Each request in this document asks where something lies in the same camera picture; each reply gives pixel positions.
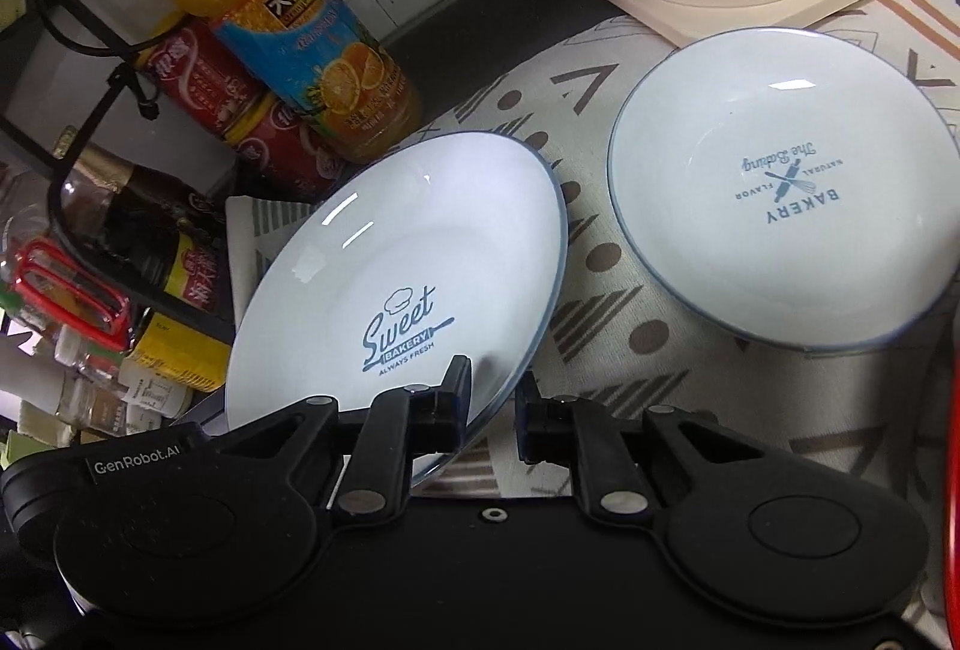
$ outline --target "red can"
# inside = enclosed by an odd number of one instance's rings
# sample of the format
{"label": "red can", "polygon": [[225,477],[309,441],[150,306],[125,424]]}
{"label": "red can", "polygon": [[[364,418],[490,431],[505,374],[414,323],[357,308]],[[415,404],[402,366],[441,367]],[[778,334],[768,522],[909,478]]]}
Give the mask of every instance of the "red can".
{"label": "red can", "polygon": [[[170,29],[180,18],[179,12],[167,17],[155,34]],[[160,89],[217,137],[266,91],[202,19],[141,54],[137,66],[155,73]]]}
{"label": "red can", "polygon": [[268,92],[224,140],[272,183],[307,201],[340,177],[344,161],[293,109]]}

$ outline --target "orange juice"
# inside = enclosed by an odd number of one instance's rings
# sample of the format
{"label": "orange juice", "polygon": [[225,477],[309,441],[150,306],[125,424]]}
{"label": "orange juice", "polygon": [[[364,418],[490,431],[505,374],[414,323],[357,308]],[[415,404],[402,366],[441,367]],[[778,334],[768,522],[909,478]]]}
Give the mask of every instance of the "orange juice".
{"label": "orange juice", "polygon": [[344,1],[174,1],[347,159],[376,159],[419,126],[413,85]]}

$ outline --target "metal rack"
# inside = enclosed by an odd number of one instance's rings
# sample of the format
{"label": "metal rack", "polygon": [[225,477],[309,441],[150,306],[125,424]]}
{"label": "metal rack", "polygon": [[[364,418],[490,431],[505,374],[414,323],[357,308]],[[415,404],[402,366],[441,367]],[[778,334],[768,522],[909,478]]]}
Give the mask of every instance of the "metal rack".
{"label": "metal rack", "polygon": [[[128,47],[129,43],[117,34],[109,25],[100,19],[80,0],[48,0],[51,4],[61,6],[70,13],[81,25],[95,35],[108,47]],[[223,343],[232,343],[235,326],[232,319],[221,319],[214,314],[200,311],[190,304],[170,295],[159,287],[149,284],[137,273],[125,268],[113,260],[112,257],[99,249],[90,247],[76,236],[66,223],[64,206],[61,202],[61,190],[66,177],[73,169],[74,163],[83,152],[83,148],[93,137],[98,125],[112,108],[117,97],[123,90],[131,90],[137,98],[141,115],[146,119],[155,119],[158,114],[157,105],[148,100],[133,68],[133,57],[126,57],[107,80],[107,92],[97,103],[93,111],[80,126],[73,142],[66,149],[64,156],[58,158],[46,150],[23,130],[0,113],[0,146],[27,164],[37,175],[50,181],[47,191],[47,208],[49,211],[51,230],[62,245],[76,261],[87,271],[107,280],[118,292],[130,297],[134,302],[149,306],[170,319],[200,331]],[[232,306],[222,307],[232,311]]]}

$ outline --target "plate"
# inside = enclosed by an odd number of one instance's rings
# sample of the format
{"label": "plate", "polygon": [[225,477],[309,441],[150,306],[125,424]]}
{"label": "plate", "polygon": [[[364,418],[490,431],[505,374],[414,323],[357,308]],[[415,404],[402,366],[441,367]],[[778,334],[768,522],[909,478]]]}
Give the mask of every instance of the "plate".
{"label": "plate", "polygon": [[[257,287],[230,354],[230,428],[318,394],[366,408],[381,391],[440,384],[463,354],[475,437],[544,338],[565,215],[539,155],[493,133],[440,136],[369,167]],[[417,458],[414,482],[445,460]]]}
{"label": "plate", "polygon": [[805,30],[668,57],[627,98],[607,162],[640,260],[754,340],[846,350],[918,319],[960,260],[960,157],[887,63]]}

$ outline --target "plate with the baking logo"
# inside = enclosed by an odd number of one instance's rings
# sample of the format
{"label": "plate with the baking logo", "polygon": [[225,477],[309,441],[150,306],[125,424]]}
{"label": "plate with the baking logo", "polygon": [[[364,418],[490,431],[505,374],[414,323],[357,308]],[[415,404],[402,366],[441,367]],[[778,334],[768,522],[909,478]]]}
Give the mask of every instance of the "plate with the baking logo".
{"label": "plate with the baking logo", "polygon": [[674,53],[627,98],[607,174],[651,273],[749,339],[883,343],[960,261],[947,124],[893,67],[819,33],[738,30]]}
{"label": "plate with the baking logo", "polygon": [[[230,354],[227,421],[309,396],[342,410],[440,384],[472,362],[467,437],[493,418],[544,338],[566,211],[536,151],[484,132],[392,154],[339,189],[283,247]],[[438,468],[418,458],[414,482]]]}

